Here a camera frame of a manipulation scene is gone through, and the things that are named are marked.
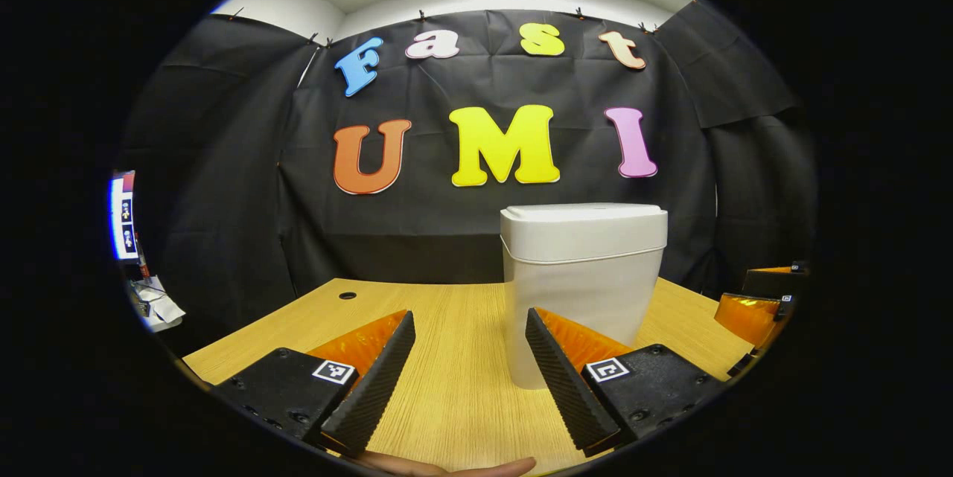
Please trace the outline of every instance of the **human hand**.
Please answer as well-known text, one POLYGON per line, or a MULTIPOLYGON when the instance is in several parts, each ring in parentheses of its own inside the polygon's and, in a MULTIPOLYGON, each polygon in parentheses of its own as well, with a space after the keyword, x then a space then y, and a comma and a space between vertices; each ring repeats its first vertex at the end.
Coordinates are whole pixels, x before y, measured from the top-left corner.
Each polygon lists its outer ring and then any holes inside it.
POLYGON ((371 467, 373 470, 387 471, 403 477, 520 477, 535 467, 535 459, 528 457, 494 467, 480 467, 476 470, 449 471, 435 464, 425 464, 401 457, 364 451, 357 458, 344 457, 360 466, 371 467))

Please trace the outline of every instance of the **wooden table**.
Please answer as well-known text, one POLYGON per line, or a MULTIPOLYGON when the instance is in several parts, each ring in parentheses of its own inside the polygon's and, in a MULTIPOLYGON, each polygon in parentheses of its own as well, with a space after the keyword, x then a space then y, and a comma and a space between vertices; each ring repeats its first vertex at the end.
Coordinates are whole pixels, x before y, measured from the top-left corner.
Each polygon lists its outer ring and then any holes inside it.
MULTIPOLYGON (((713 377, 751 350, 714 320, 718 304, 658 279, 634 348, 660 342, 713 377)), ((465 470, 537 458, 533 474, 586 460, 566 432, 549 390, 510 382, 503 344, 503 284, 419 285, 332 280, 184 358, 219 383, 269 351, 307 352, 407 308, 416 343, 368 449, 465 470), (353 291, 356 298, 338 295, 353 291)))

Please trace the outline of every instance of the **white trash can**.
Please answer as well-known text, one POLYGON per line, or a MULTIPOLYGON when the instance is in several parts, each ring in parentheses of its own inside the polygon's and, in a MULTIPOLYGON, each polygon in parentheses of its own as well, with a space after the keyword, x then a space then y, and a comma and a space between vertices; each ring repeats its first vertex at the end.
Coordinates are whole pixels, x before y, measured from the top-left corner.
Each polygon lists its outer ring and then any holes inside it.
POLYGON ((526 342, 531 307, 562 315, 624 345, 646 317, 668 237, 657 205, 521 205, 500 212, 510 378, 546 388, 526 342))

